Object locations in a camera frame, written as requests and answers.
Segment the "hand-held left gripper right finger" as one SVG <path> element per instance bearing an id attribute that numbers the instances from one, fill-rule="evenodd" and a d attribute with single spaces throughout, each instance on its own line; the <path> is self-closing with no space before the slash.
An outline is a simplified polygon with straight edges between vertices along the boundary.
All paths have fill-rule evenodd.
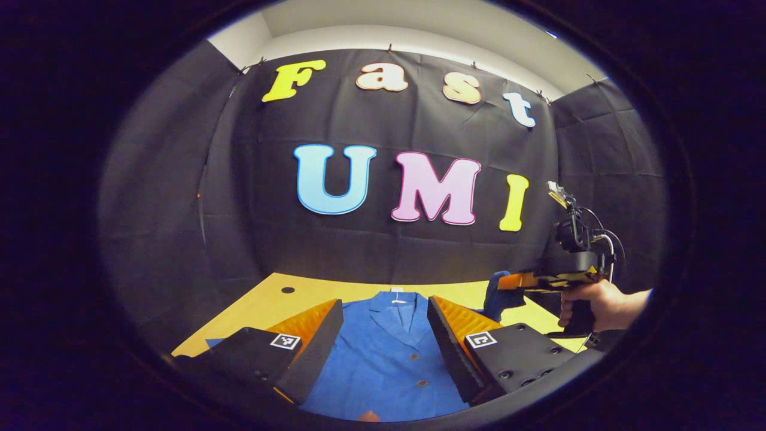
<path id="1" fill-rule="evenodd" d="M 438 296 L 427 319 L 462 401 L 476 406 L 546 377 L 575 353 L 525 323 L 509 326 Z"/>

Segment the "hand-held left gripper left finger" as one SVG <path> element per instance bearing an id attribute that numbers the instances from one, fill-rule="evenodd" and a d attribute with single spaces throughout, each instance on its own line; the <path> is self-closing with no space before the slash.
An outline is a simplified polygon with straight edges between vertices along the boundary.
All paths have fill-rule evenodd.
<path id="1" fill-rule="evenodd" d="M 180 354 L 175 362 L 221 403 L 276 399 L 301 405 L 322 373 L 343 322 L 342 301 L 334 299 L 268 329 L 242 327 L 205 352 Z"/>

